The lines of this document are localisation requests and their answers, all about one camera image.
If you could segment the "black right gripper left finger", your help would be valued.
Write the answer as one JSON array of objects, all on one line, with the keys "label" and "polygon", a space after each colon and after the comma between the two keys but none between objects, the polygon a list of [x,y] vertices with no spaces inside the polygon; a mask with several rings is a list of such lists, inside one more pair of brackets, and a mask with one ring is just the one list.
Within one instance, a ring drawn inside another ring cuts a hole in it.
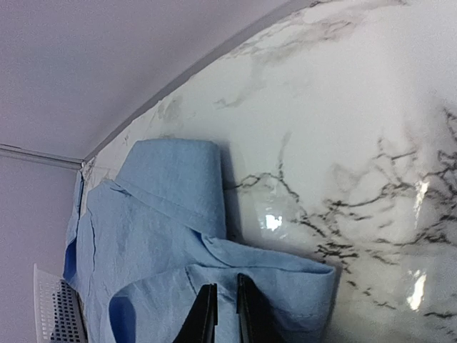
[{"label": "black right gripper left finger", "polygon": [[200,288],[173,343],[214,343],[217,324],[217,284],[205,284]]}]

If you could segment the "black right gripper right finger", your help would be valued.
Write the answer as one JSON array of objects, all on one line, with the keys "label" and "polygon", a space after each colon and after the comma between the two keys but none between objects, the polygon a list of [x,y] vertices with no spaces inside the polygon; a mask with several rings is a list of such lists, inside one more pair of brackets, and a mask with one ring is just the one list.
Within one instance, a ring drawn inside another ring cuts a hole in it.
[{"label": "black right gripper right finger", "polygon": [[238,274],[237,287],[240,342],[282,342],[271,305],[254,281],[245,274]]}]

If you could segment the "light blue long sleeve shirt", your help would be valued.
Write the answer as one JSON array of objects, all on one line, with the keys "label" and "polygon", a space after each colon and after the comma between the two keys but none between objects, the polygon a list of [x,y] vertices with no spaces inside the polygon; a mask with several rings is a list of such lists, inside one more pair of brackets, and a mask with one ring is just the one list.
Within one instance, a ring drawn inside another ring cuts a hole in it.
[{"label": "light blue long sleeve shirt", "polygon": [[217,286],[217,342],[240,336],[238,276],[271,304],[286,342],[318,342],[335,269],[226,238],[219,148],[209,141],[134,144],[113,180],[77,182],[64,279],[81,297],[90,342],[172,342],[203,285]]}]

